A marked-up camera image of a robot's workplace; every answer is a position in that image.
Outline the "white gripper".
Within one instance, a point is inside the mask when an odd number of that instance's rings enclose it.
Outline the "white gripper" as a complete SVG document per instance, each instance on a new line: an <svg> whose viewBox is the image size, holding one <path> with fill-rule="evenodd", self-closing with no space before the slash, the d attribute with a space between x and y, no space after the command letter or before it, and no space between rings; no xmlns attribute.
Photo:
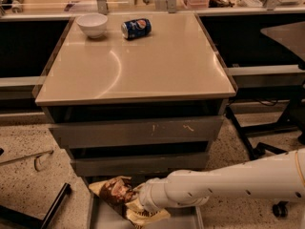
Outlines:
<svg viewBox="0 0 305 229"><path fill-rule="evenodd" d="M165 184L165 180L160 178L150 179L143 184L139 191L139 201L145 210L156 212L168 206Z"/></svg>

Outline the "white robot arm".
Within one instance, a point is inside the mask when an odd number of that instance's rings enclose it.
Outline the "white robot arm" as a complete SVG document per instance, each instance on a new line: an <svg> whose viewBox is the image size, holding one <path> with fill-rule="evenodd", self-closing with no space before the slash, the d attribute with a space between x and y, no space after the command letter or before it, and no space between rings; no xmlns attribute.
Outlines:
<svg viewBox="0 0 305 229"><path fill-rule="evenodd" d="M148 180L140 189L145 210L204 204L209 197L273 199L275 216L288 215L286 204L305 201L305 149L208 172L178 170Z"/></svg>

